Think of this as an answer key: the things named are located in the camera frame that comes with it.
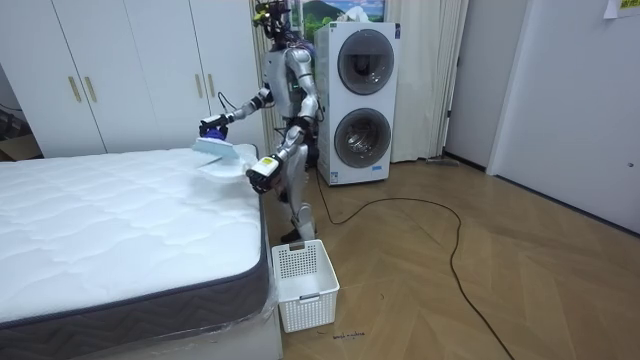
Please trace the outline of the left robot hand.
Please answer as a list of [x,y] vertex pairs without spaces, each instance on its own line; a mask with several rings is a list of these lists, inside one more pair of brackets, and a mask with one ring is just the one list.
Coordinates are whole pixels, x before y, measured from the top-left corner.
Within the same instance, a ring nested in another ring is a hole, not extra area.
[[278,184],[282,169],[283,160],[277,155],[270,155],[258,160],[245,172],[245,175],[253,190],[262,195]]

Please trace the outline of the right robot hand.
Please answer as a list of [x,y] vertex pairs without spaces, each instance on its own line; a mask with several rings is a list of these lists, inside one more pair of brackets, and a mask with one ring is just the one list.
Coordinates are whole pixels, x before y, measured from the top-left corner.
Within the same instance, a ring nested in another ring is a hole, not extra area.
[[201,138],[213,138],[225,140],[228,135],[229,118],[225,114],[219,114],[200,121],[199,136]]

